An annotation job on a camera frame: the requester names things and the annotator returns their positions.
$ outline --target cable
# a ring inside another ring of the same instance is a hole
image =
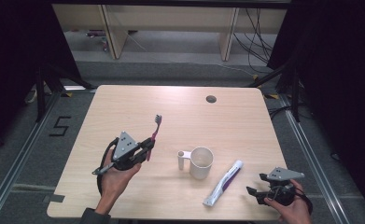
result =
[[[279,112],[283,111],[283,110],[288,110],[291,109],[292,105],[286,105],[280,108],[272,108],[272,109],[268,109],[269,111],[269,115],[270,115],[270,119],[273,119],[275,117],[276,114],[278,114]]]
[[[251,61],[250,61],[250,55],[252,54],[253,56],[255,56],[256,58],[258,58],[259,60],[261,60],[262,62],[264,63],[268,63],[269,61],[269,58],[270,58],[270,53],[268,52],[271,51],[273,48],[267,44],[263,38],[261,37],[261,31],[260,31],[260,9],[257,8],[257,21],[256,21],[256,25],[255,23],[253,22],[251,16],[249,15],[249,12],[246,8],[246,15],[248,16],[250,22],[251,22],[251,25],[254,29],[254,35],[252,37],[252,39],[250,39],[246,34],[246,38],[249,40],[250,42],[250,45],[249,47],[247,47],[245,44],[243,44],[243,42],[237,37],[236,34],[234,34],[234,37],[236,38],[237,42],[240,44],[241,47],[243,47],[243,49],[245,49],[246,51],[248,51],[248,65],[249,67],[254,70],[255,72],[258,72],[258,73],[263,73],[261,71],[258,71],[256,70],[255,68],[252,67],[252,64],[251,64]],[[260,44],[257,44],[255,43],[255,37],[258,37],[258,39],[260,40]],[[256,46],[259,46],[262,48],[263,50],[263,54],[264,54],[264,58],[262,56],[260,56],[257,52],[255,52],[254,50],[252,50],[252,46],[253,45],[256,45]]]
[[[300,191],[301,193],[298,192],[291,192],[291,193],[293,193],[296,196],[299,196],[301,199],[304,200],[304,202],[307,204],[308,213],[311,215],[313,213],[313,203],[310,201],[310,199],[307,198],[307,196],[301,189],[296,189],[296,190]]]

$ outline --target metal rail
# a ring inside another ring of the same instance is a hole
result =
[[[4,180],[0,184],[0,211],[2,206],[4,205],[8,194],[10,193],[11,189],[13,188],[14,183],[16,182],[17,178],[19,177],[24,164],[27,162],[32,150],[33,145],[35,144],[39,134],[43,130],[49,114],[52,108],[57,103],[58,99],[60,99],[60,93],[53,93],[49,101],[47,103],[48,110],[44,114],[43,118],[37,122],[34,128],[31,130],[30,135],[28,136],[27,140],[25,141],[24,145],[21,148],[21,151],[15,161],[13,162],[12,166],[10,167],[7,175],[5,176]]]

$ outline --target gray floor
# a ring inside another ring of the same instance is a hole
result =
[[[262,77],[270,71],[263,67],[265,65],[263,62],[248,56],[236,41],[233,41],[229,61],[221,61],[216,34],[139,31],[131,34],[120,59],[116,61],[108,52],[103,51],[103,42],[100,37],[86,37],[85,31],[66,32],[65,36],[82,77],[94,85],[242,87],[253,81],[253,75]],[[276,36],[265,35],[264,38],[272,45]],[[256,51],[260,53],[261,49],[256,48]],[[63,82],[65,85],[74,85],[68,80]],[[276,80],[272,80],[260,89],[265,94],[274,93],[275,83]],[[70,97],[57,98],[54,108],[44,123],[44,128],[34,142],[28,160],[0,210],[0,223],[78,223],[78,218],[48,217],[47,198],[57,186],[93,95],[94,93],[74,92]],[[281,100],[265,99],[265,103],[269,109],[281,107]],[[354,181],[344,167],[330,157],[331,145],[309,108],[300,107],[300,115],[300,124],[310,146],[350,223],[365,223],[365,200]],[[60,131],[53,128],[59,116],[71,117],[71,119],[64,119],[62,123],[69,128],[64,137],[51,137],[49,136],[51,133]],[[0,183],[24,147],[30,131],[36,126],[35,118],[36,105],[28,104],[21,109],[4,133],[5,144],[0,147]],[[286,113],[281,112],[276,115],[273,125],[288,169],[306,174],[306,178],[301,182],[314,204],[313,223],[338,223],[302,151],[302,145],[290,127]],[[142,224],[160,221],[135,222]],[[267,224],[276,223],[276,221],[257,223]]]

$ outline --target white mug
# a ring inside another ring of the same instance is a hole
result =
[[[190,174],[196,179],[205,179],[214,161],[214,154],[206,147],[196,147],[191,152],[178,151],[179,170],[183,170],[185,159],[190,160]]]

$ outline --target hand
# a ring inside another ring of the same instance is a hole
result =
[[[106,154],[104,166],[107,166],[111,160],[113,150],[109,150]],[[109,169],[102,178],[102,196],[100,202],[95,209],[95,212],[102,215],[107,215],[113,207],[117,198],[127,188],[129,181],[138,173],[141,168],[141,163],[137,163],[133,168],[126,171],[119,171],[115,168]]]
[[[303,191],[302,185],[297,181],[291,179],[290,182],[295,186],[296,189],[300,189]],[[276,200],[271,200],[269,198],[265,198],[264,201],[277,210],[281,217],[278,221],[286,221],[289,224],[310,224],[311,218],[308,212],[307,203],[299,196],[295,196],[292,204],[288,206],[284,206],[281,203],[278,203]]]

